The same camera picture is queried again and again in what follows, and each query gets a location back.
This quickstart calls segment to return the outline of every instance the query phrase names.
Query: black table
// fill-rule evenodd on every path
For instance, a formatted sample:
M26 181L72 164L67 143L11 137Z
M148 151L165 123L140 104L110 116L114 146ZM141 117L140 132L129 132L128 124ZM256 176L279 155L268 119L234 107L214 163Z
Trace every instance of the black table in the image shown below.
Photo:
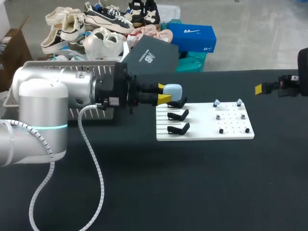
M189 103L237 101L254 128L250 141L158 142L155 108L87 126L105 180L103 209L91 231L306 231L308 98L254 95L263 81L297 71L144 76L180 83ZM31 230L28 207L48 165L0 169L0 229ZM40 230L76 231L99 201L96 169L77 127L68 152L35 207Z

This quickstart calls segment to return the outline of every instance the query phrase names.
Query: hole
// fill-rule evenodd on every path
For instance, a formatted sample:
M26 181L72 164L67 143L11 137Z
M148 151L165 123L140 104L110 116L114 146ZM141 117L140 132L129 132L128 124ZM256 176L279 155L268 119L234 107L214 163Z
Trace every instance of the hole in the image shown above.
M83 101L82 101L82 100L76 100L76 102L77 102L79 105L83 104Z

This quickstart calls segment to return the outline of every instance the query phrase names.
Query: cardboard box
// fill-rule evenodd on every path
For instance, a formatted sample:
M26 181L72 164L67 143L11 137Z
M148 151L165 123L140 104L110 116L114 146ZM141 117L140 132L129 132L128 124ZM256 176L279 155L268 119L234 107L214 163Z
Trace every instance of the cardboard box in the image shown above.
M173 33L172 44L179 51L214 52L217 39L212 26L169 23L168 29Z
M4 6L5 0L0 0L0 41L11 29L10 21Z
M144 35L122 61L132 75L175 72L179 49L168 42Z
M19 67L23 66L26 61L33 60L21 30L27 19L28 17L18 29L10 29L6 34L6 37L11 37L11 39L0 56L0 64L4 68L0 69L0 92L10 88L15 71Z

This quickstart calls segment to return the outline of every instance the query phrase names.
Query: blue shoebox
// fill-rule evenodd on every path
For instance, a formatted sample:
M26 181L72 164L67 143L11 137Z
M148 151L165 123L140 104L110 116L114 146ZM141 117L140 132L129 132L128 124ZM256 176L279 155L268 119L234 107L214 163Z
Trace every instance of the blue shoebox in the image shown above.
M179 51L214 52L217 39L212 26L169 23L168 29L173 33L171 43Z

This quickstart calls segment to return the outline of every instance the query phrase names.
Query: white pegboard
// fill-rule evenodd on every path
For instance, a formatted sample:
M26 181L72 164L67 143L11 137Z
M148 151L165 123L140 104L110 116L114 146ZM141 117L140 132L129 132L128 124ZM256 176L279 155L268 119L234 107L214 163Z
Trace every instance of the white pegboard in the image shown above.
M189 114L183 122L169 120L169 112L182 115L188 109ZM185 135L169 134L168 126L182 129L186 123L190 128ZM182 109L162 104L156 107L156 138L158 141L210 141L210 140L251 140L255 137L245 104L240 107L236 102L186 103Z

